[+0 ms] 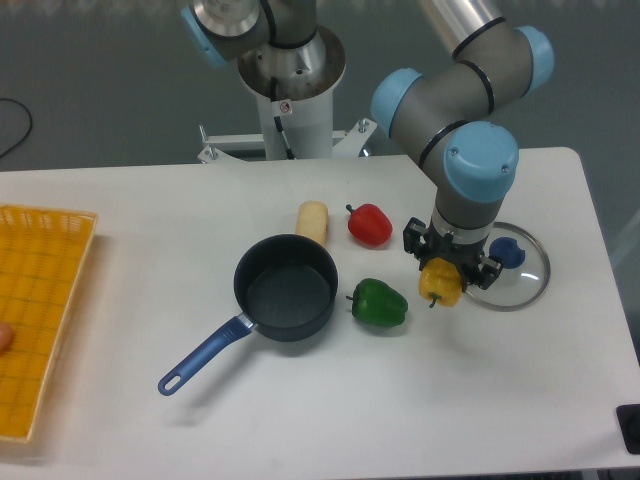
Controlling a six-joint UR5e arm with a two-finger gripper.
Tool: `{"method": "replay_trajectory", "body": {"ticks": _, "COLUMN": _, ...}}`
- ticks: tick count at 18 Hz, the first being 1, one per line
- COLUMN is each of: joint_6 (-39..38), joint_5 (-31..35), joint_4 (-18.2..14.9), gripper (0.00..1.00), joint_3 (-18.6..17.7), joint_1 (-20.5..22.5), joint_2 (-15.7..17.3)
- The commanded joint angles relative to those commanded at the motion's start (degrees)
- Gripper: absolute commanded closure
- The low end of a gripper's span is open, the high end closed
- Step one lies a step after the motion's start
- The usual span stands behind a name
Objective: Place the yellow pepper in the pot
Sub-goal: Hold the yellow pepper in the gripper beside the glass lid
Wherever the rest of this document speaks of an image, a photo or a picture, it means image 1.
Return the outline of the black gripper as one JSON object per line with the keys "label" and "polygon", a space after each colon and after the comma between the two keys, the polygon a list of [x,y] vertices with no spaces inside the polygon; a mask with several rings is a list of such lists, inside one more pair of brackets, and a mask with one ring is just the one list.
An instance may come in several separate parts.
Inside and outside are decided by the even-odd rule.
{"label": "black gripper", "polygon": [[433,223],[427,226],[411,217],[403,229],[403,248],[419,261],[420,271],[439,258],[463,273],[467,286],[487,290],[503,270],[499,258],[484,255],[484,245],[490,232],[491,224],[473,230],[456,227],[439,230]]}

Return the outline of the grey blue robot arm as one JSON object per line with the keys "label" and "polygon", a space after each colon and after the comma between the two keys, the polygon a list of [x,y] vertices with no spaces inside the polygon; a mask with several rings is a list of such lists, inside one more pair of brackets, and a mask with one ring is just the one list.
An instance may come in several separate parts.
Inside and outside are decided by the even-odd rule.
{"label": "grey blue robot arm", "polygon": [[[389,74],[370,110],[437,188],[430,221],[407,225],[405,250],[422,265],[449,262],[463,287],[487,289],[507,265],[484,246],[519,159],[511,134],[488,118],[544,84],[554,52],[542,32],[511,26],[491,1],[424,7],[452,66],[433,79],[410,68]],[[332,94],[346,58],[337,36],[318,22],[315,2],[192,1],[182,18],[212,66],[237,64],[256,100],[269,158],[332,152]]]}

